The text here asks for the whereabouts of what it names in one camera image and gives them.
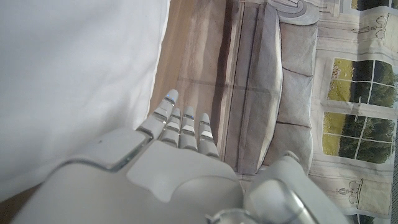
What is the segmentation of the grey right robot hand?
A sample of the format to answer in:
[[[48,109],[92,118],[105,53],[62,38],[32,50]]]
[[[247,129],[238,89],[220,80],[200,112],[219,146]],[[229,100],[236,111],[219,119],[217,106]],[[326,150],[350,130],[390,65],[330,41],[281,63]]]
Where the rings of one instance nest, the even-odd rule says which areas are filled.
[[[244,190],[219,158],[207,114],[170,90],[135,130],[106,133],[64,159],[14,223],[347,223],[285,151]]]

